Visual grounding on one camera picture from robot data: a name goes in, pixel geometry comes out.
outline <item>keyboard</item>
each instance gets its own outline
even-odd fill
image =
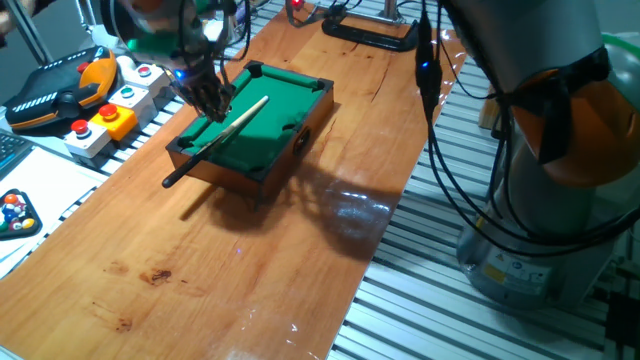
[[[32,149],[30,142],[0,130],[0,179],[18,165]]]

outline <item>green button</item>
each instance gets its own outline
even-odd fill
[[[122,97],[125,99],[130,98],[133,96],[133,89],[130,87],[123,88],[120,90],[120,94],[122,94]]]

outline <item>wooden tabletop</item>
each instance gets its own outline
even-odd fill
[[[193,178],[162,188],[164,147],[195,117],[184,107],[0,281],[0,345],[25,359],[326,356],[427,139],[414,53],[280,13],[247,59],[335,81],[334,113],[276,204],[253,213]]]

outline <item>white label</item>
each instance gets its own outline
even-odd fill
[[[504,287],[532,295],[542,292],[550,272],[550,267],[529,264],[495,248],[484,267],[484,274]]]

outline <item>mini pool table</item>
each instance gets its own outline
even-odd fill
[[[177,168],[263,96],[269,102],[188,175],[257,200],[275,198],[333,109],[333,82],[252,61],[222,123],[195,119],[168,146]]]

